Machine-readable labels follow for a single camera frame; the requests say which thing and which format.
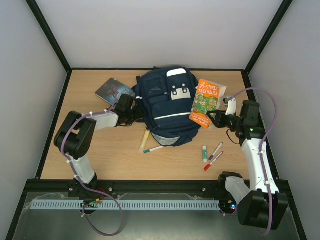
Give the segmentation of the black enclosure frame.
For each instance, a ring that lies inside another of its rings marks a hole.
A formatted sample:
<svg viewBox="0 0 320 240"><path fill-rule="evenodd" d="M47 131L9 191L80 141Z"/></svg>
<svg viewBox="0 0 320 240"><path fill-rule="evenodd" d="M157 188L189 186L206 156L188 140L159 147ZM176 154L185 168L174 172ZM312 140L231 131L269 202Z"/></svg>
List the black enclosure frame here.
<svg viewBox="0 0 320 240"><path fill-rule="evenodd" d="M63 101L65 99L65 95L67 93L68 85L69 85L69 82L71 79L71 75L72 75L72 72L75 71L75 68L70 67L70 65L69 65L65 55L63 54L63 51L62 51L60 45L58 44L58 41L56 40L51 28L49 27L49 24L48 24L46 18L44 17L38 3L35 0L28 0L26 3L28 4L28 7L30 8L32 14L34 15L37 22L39 23L42 31L44 32L46 38L48 39L49 43L51 44L53 50L57 54L60 62L62 63L62 66L65 68L65 70L67 72L67 76L64 81L62 92L59 97L57 108L54 113L54 117L53 117L52 124L51 124L50 130L49 130L49 134L48 134L48 137L47 137L47 140L45 143L45 147L44 147L43 153L41 155L39 167L37 169L35 178L30 179L30 180L40 180L40 177L43 173L43 169L45 166L45 157L47 157L48 152L49 152L49 141L52 140L52 138L53 138L54 127L57 125L58 115L61 112ZM278 25L280 24L281 20L283 19L283 17L287 13L291 4L292 4L292 1L290 1L290 0L284 0L281 3L280 7L278 8L276 14L274 15L274 17L272 19L270 25L268 26L266 32L264 33L260 43L258 44L258 47L254 51L248 65L246 66L245 69L240 70L241 77L242 77L242 80L243 80L245 87L251 87L252 83L249 78L249 74L250 74L251 70L254 68L256 62L258 61L263 50L267 46L267 43L271 39L272 35L274 34L274 32L277 29ZM287 180L280 179L279 173L278 173L278 170L276 167L276 163L274 160L274 156L272 154L272 150L270 147L267 148L267 156L269 157L269 161L270 161L270 165L271 165L271 172L276 177L275 182L277 184L279 184L280 189L284 191L284 193L286 194L286 196L288 198L288 206L291 210L292 219L295 224L294 232L297 235L298 239L305 240L307 237L306 237L306 234L305 234L305 231L304 231L304 228L303 228L303 225L302 225L299 213L298 213L296 203L294 201L294 197L293 197L289 182ZM60 193L60 192L24 192L23 191L21 198L19 200L19 203L17 205L17 209L16 209L15 214L13 216L13 220L11 222L10 228L8 230L8 234L6 237L6 239L8 239L8 240L12 240L18 234L17 228L18 228L19 223L22 222L23 206L26 203L27 195L29 193Z"/></svg>

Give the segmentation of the yellow highlighter pen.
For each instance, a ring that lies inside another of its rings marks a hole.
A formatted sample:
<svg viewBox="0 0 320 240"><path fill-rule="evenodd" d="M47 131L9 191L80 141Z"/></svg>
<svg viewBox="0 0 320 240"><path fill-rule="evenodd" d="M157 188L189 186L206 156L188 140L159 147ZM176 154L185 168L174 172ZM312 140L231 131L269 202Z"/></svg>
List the yellow highlighter pen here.
<svg viewBox="0 0 320 240"><path fill-rule="evenodd" d="M146 130L145 133L144 133L144 135L143 135L143 138L142 138L140 147L139 147L139 151L140 151L140 152L143 152L143 151L145 150L145 147L146 147L146 145L147 145L147 141L148 141L149 135L150 135L150 131L149 131L149 130Z"/></svg>

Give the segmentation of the orange Treehouse book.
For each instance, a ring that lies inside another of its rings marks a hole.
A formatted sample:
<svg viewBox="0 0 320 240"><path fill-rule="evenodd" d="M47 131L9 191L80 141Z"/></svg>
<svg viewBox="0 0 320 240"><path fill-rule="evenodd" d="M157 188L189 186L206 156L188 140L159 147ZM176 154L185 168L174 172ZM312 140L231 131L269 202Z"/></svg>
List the orange Treehouse book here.
<svg viewBox="0 0 320 240"><path fill-rule="evenodd" d="M207 116L207 112L219 109L226 90L227 86L225 85L200 79L196 88L189 119L205 129L210 129L213 124Z"/></svg>

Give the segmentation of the purple capped white marker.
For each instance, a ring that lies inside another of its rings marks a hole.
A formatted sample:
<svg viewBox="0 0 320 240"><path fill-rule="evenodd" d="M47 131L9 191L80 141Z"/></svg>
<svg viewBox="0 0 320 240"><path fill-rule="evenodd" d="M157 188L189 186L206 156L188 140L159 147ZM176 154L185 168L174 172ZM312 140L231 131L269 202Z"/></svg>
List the purple capped white marker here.
<svg viewBox="0 0 320 240"><path fill-rule="evenodd" d="M219 145L217 146L217 148L214 150L214 152L210 155L210 157L208 158L209 161L211 161L214 156L217 154L217 152L220 150L220 148L222 147L223 142L220 142Z"/></svg>

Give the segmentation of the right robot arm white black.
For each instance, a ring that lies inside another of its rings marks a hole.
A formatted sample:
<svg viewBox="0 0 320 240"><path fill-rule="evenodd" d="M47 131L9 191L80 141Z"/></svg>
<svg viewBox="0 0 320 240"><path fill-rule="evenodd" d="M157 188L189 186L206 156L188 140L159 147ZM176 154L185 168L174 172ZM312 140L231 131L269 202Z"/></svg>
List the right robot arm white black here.
<svg viewBox="0 0 320 240"><path fill-rule="evenodd" d="M260 105L245 100L236 115L236 100L227 103L226 110L208 111L207 116L216 128L228 128L239 139L246 157L249 185L239 173L224 171L218 178L218 191L231 195L237 204L239 223L244 226L277 230L289 205L276 185L270 169L265 130L258 126Z"/></svg>

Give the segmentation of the teal capped white marker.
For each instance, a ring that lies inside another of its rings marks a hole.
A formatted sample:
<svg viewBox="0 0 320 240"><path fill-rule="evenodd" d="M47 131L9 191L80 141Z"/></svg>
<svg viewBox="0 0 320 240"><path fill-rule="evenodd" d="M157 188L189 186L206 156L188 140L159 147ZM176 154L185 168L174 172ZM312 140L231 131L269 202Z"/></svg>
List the teal capped white marker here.
<svg viewBox="0 0 320 240"><path fill-rule="evenodd" d="M153 148L144 150L143 153L146 154L146 153L154 152L154 151L160 150L160 149L162 149L162 148L164 148L164 147L165 147L165 146L160 145L160 146L157 146L157 147L153 147Z"/></svg>

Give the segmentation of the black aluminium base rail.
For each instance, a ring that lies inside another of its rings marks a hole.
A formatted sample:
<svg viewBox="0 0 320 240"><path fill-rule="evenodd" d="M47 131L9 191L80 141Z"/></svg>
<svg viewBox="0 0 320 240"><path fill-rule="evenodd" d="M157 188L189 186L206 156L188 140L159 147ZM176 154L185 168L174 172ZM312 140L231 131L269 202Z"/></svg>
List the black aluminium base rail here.
<svg viewBox="0 0 320 240"><path fill-rule="evenodd" d="M87 187L116 196L126 193L177 194L183 193L202 198L230 198L218 180L96 180ZM24 190L27 192L70 193L82 197L90 192L75 180L27 180Z"/></svg>

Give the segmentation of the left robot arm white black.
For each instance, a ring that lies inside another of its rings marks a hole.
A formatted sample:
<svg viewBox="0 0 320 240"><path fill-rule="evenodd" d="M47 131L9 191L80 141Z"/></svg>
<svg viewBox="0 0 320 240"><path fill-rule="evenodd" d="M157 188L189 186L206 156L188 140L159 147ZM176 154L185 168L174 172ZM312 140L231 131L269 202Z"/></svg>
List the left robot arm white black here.
<svg viewBox="0 0 320 240"><path fill-rule="evenodd" d="M131 126L145 115L146 111L128 94L123 94L103 111L87 114L70 111L54 138L54 145L67 158L74 179L88 185L97 177L88 157L94 133L106 128Z"/></svg>

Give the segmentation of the white glue stick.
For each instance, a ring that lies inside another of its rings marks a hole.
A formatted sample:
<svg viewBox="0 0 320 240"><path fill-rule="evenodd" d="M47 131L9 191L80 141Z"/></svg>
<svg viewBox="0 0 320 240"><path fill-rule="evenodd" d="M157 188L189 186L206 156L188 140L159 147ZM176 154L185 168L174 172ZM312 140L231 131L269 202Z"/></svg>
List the white glue stick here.
<svg viewBox="0 0 320 240"><path fill-rule="evenodd" d="M202 146L202 159L204 163L208 162L208 152L207 152L207 146L203 145Z"/></svg>

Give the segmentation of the navy blue student backpack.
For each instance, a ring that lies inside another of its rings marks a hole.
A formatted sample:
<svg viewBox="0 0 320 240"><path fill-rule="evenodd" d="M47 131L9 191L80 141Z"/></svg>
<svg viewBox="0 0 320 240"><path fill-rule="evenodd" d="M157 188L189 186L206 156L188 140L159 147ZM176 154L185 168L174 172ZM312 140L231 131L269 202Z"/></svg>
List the navy blue student backpack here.
<svg viewBox="0 0 320 240"><path fill-rule="evenodd" d="M182 146L198 134L200 125L190 119L198 84L182 66L155 68L137 76L132 88L135 101L145 111L143 121L161 146Z"/></svg>

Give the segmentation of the dark blue hardcover book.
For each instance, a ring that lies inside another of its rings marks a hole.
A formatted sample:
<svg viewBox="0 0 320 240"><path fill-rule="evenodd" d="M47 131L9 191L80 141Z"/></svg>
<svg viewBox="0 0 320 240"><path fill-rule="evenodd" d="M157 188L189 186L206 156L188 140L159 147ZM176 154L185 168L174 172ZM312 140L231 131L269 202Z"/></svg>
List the dark blue hardcover book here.
<svg viewBox="0 0 320 240"><path fill-rule="evenodd" d="M95 95L110 105L119 100L122 94L135 97L134 91L116 78L110 78L96 92Z"/></svg>

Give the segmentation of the red capped white marker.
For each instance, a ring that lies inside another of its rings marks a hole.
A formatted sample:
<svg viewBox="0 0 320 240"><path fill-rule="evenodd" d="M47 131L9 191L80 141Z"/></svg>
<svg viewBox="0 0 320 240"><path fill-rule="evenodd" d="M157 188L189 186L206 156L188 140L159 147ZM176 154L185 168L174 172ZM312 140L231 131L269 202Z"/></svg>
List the red capped white marker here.
<svg viewBox="0 0 320 240"><path fill-rule="evenodd" d="M212 165L213 163L215 163L222 155L224 154L224 152L220 152L209 164L207 164L205 167L204 167L204 171L207 171Z"/></svg>

